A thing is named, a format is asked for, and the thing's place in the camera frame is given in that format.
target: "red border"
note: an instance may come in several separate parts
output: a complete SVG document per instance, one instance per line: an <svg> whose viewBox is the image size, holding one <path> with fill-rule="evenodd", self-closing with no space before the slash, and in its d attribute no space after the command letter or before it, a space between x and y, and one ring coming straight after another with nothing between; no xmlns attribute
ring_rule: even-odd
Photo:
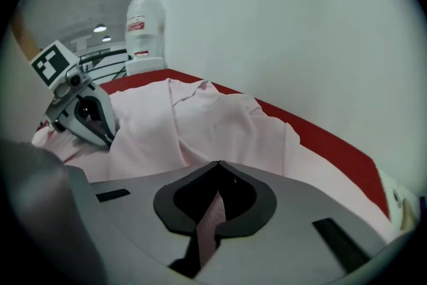
<svg viewBox="0 0 427 285"><path fill-rule="evenodd" d="M165 69L122 77L121 79L103 83L101 87L108 94L112 94L116 91L141 87L142 85L163 81L167 78L178 79L187 83L200 80L198 77L180 73L172 69ZM238 91L222 85L215 84L215 86L218 91L224 94L238 93ZM334 164L389 217L387 199L382 188L380 175L371 158L328 131L269 103L260 100L257 101L267 115L278 117L282 121L288 122L300 135L303 146Z"/></svg>

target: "round ceiling lamp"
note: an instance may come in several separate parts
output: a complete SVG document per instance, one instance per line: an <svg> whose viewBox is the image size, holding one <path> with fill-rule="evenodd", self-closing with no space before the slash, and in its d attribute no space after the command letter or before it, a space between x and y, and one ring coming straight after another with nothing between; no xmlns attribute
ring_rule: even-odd
<svg viewBox="0 0 427 285"><path fill-rule="evenodd" d="M105 31L107 27L104 24L98 24L95 26L95 29L93 29L93 32L102 32Z"/></svg>

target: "red surface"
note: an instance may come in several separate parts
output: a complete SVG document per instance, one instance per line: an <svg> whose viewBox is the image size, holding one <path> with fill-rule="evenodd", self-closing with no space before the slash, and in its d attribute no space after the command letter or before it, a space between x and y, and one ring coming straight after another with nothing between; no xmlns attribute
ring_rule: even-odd
<svg viewBox="0 0 427 285"><path fill-rule="evenodd" d="M122 77L121 79L104 83L101 87L108 94L112 94L116 91L140 87L151 82L163 81L167 78L178 79L187 83L200 80L198 77L166 69ZM215 84L215 86L223 94L238 93L238 91L222 85ZM371 158L328 131L269 103L257 101L264 113L288 122L300 135L303 146L334 164L389 217L386 195L382 188L380 175Z"/></svg>

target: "garment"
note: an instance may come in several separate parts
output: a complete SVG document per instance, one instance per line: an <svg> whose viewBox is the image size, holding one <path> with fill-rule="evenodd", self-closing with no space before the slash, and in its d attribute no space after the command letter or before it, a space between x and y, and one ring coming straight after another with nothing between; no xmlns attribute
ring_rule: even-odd
<svg viewBox="0 0 427 285"><path fill-rule="evenodd" d="M39 141L90 182L166 172L200 162L225 160L316 186L364 219L386 242L397 232L354 183L324 158L300 145L298 134L268 117L243 94L224 95L208 81L167 79L111 95L118 130L109 152L93 151L77 138ZM49 145L63 139L67 145Z"/></svg>

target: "railing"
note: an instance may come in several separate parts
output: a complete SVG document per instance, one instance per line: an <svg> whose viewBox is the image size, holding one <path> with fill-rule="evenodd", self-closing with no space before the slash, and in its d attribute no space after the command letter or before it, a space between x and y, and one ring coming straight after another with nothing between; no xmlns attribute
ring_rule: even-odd
<svg viewBox="0 0 427 285"><path fill-rule="evenodd" d="M99 54L99 55L96 55L96 56L92 56L92 57L87 57L87 58L82 58L82 57L80 57L79 67L80 67L80 69L81 69L82 71L84 71L84 70L83 70L83 68L82 68L82 66L83 66L85 63L89 63L89 62L94 62L94 61L102 60L102 59L108 58L108 57L110 57L110 56L120 55L120 54L122 54L122 53L127 53L126 49L115 50L115 51L109 51L109 52L107 52L107 53L102 53L102 54ZM92 71L95 71L95 70L99 70L99 69L103 69L103 68L106 68L106 67L110 67L110 66L112 66L112 65L124 64L126 61L129 61L130 59L131 59L131 57L128 55L128 56L127 56L127 60L124 60L124 61L118 61L118 62L113 62L113 63L110 63L110 64L101 65L101 66L99 66L99 67L95 66L94 68L92 68L92 69L90 69L90 70L87 70L87 71L85 71L85 72L87 72L88 74L90 74ZM124 76L124 74L125 74L125 67L123 66L123 68L121 68L119 71L115 71L114 73L108 73L108 74L105 74L105 75L100 75L100 76L94 77L94 78L93 78L93 81L96 81L96 80L98 80L98 79L102 79L102 78L107 77L107 76L112 76L112 75L114 75L112 79L118 79L118 78L120 78L120 77L123 77L123 76Z"/></svg>

